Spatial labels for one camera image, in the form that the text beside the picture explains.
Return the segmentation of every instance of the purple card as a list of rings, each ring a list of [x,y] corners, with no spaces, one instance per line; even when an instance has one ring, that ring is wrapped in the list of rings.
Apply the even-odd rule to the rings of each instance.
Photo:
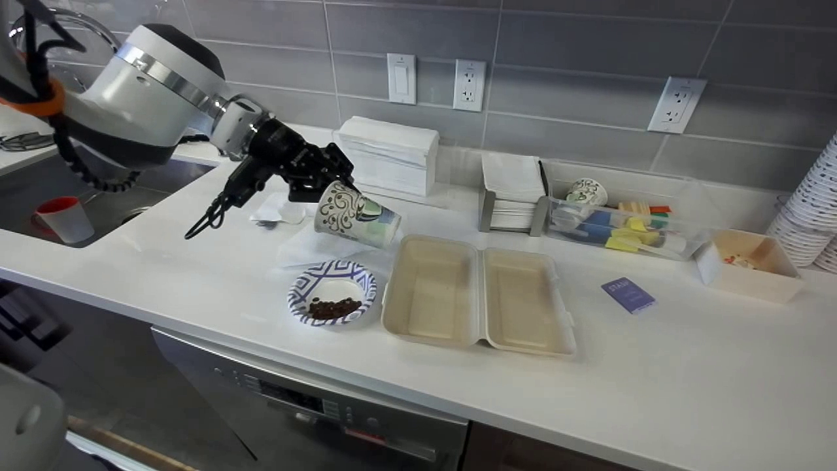
[[[655,304],[655,296],[628,277],[604,282],[603,287],[632,313],[643,313]]]

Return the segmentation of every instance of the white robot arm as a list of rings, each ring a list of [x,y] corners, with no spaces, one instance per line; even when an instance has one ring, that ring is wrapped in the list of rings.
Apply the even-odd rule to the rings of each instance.
[[[29,27],[26,56],[22,61],[0,39],[0,96],[48,121],[60,154],[77,169],[85,169],[77,150],[128,169],[161,165],[196,117],[210,117],[210,141],[240,160],[226,192],[187,237],[217,227],[231,206],[246,205],[272,175],[284,175],[292,198],[302,202],[316,202],[332,180],[354,184],[354,165],[336,143],[311,146],[254,100],[231,93],[221,61],[167,24],[137,27],[85,93],[67,91],[48,73],[48,49],[81,45],[39,0],[22,6]],[[50,24],[60,39],[36,45],[35,20]],[[90,180],[104,192],[132,184],[103,184],[94,175]]]

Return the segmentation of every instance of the open clamshell container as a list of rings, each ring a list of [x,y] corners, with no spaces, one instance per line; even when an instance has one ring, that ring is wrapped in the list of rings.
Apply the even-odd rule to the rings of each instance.
[[[488,339],[499,351],[577,356],[577,324],[556,284],[541,254],[476,254],[465,244],[412,235],[384,296],[384,328],[448,349]]]

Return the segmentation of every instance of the patterned plate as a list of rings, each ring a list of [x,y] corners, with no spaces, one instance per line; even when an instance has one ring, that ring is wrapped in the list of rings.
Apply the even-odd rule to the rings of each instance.
[[[298,321],[311,328],[336,328],[336,324],[349,324],[363,317],[374,296],[377,296],[377,282],[367,266],[346,258],[332,258],[332,261],[307,266],[305,277],[292,291],[289,304]],[[361,307],[346,317],[314,320],[309,313],[309,304],[314,299],[323,299],[323,300],[354,299],[354,300],[361,300]]]

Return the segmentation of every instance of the white countertop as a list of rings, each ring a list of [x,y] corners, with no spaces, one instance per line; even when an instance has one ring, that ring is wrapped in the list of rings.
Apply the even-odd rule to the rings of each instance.
[[[379,313],[324,332],[285,309],[298,266],[350,257],[387,275],[392,254],[316,235],[311,224],[257,227],[254,205],[233,210],[223,231],[183,241],[231,169],[223,163],[90,248],[0,231],[0,277],[624,464],[707,471],[837,464],[837,277],[805,271],[805,291],[773,307],[705,287],[694,264],[558,237],[480,235],[476,213],[384,198],[409,233],[552,257],[582,356],[418,345],[384,332]],[[655,311],[632,317],[608,299],[603,282],[624,275],[656,296]]]

